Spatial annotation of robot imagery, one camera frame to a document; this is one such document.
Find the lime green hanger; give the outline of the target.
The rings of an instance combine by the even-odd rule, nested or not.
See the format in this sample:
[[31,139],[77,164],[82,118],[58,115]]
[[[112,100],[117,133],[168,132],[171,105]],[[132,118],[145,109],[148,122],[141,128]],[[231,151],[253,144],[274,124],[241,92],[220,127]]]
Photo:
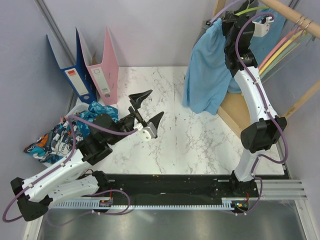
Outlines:
[[257,10],[265,10],[265,9],[269,9],[268,6],[257,6],[257,7],[251,7],[251,8],[247,8],[245,10],[242,10],[240,12],[237,12],[235,13],[236,16],[241,16],[243,14],[246,14],[246,13],[250,13],[250,12],[253,12],[253,11],[257,11]]

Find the light blue mesh shorts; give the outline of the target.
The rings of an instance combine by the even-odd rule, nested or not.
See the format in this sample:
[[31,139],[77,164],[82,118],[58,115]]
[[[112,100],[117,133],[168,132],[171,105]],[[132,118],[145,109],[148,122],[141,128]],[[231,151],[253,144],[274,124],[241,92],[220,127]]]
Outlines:
[[[278,43],[285,23],[285,18],[273,9],[263,9],[259,13],[266,12],[274,14],[274,22],[265,36],[252,37],[249,46],[258,65]],[[226,37],[223,35],[222,21],[221,18],[214,21],[192,49],[182,104],[196,114],[206,111],[215,115],[227,92],[241,93],[241,88],[226,66]]]

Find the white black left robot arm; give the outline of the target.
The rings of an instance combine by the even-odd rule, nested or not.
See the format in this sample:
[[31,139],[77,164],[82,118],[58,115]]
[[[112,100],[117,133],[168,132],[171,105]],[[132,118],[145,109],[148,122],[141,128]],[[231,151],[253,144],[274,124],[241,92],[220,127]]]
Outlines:
[[152,92],[150,89],[130,94],[129,114],[117,122],[106,113],[96,116],[93,122],[69,115],[66,120],[73,138],[76,136],[73,120],[87,124],[90,133],[83,140],[73,143],[68,156],[42,172],[26,179],[17,177],[10,182],[15,195],[11,202],[17,203],[20,217],[26,222],[36,220],[50,208],[77,197],[104,197],[108,193],[120,193],[127,198],[127,193],[111,187],[103,171],[94,171],[89,175],[86,172],[113,152],[112,145],[132,134],[138,133],[146,142],[158,137],[164,112],[149,121],[145,121],[139,112],[142,102]]

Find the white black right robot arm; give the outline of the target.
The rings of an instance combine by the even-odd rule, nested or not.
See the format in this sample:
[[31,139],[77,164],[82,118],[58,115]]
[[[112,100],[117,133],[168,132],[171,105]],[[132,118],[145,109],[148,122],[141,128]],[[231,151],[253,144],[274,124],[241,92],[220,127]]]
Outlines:
[[240,133],[244,149],[232,173],[236,180],[229,184],[229,191],[235,197],[247,191],[245,182],[254,179],[259,158],[283,137],[287,126],[286,118],[278,116],[266,95],[258,63],[250,50],[251,39],[264,37],[274,18],[273,13],[262,12],[252,17],[228,17],[222,22],[225,65],[240,87],[250,117],[250,125]]

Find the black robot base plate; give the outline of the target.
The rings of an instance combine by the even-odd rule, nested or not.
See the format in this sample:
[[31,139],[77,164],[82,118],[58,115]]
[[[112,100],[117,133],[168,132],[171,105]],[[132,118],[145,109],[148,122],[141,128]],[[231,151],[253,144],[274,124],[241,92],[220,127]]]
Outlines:
[[259,195],[251,180],[239,182],[230,175],[110,174],[92,173],[98,191],[116,203],[220,204],[223,198],[254,198]]

